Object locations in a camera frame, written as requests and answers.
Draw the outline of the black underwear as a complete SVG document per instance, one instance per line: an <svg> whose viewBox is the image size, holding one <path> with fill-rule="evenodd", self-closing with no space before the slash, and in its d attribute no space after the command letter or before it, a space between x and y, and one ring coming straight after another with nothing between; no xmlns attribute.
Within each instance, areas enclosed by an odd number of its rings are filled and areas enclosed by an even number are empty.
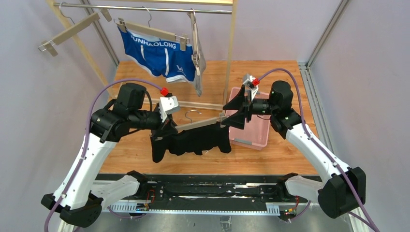
<svg viewBox="0 0 410 232"><path fill-rule="evenodd" d="M168 135L162 139L151 138L152 161L162 161L165 151L180 156L185 153L202 155L203 151L217 147L222 153L232 151L229 139L229 127L215 124L184 130L178 134Z"/></svg>

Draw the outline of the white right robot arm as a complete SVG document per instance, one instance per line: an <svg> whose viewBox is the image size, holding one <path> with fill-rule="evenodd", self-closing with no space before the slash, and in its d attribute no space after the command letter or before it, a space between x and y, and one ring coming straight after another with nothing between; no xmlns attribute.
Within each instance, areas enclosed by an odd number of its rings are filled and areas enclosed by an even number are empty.
<svg viewBox="0 0 410 232"><path fill-rule="evenodd" d="M267 99L254 99L246 84L223 106L234 114L223 125L244 129L252 116L268 115L270 125L281 137L294 145L316 169L320 181L289 173L277 182L282 200L296 196L318 203L330 218L337 218L366 202L366 174L352 168L325 147L308 128L301 115L292 108L293 92L289 83L275 81Z"/></svg>

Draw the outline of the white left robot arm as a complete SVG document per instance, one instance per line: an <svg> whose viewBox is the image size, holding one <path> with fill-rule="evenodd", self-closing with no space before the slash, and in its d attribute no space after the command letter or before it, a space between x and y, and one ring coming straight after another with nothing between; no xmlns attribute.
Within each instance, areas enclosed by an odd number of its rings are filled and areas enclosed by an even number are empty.
<svg viewBox="0 0 410 232"><path fill-rule="evenodd" d="M141 130L176 133L172 113L179 110L179 102L164 87L160 93L159 102L143 110L144 99L149 98L144 82L126 83L104 108L89 110L86 133L75 162L59 188L41 200L50 213L59 213L61 220L76 228L86 228L102 210L117 201L129 196L148 197L148 179L137 171L130 171L99 190L92 190L92 186L122 137Z"/></svg>

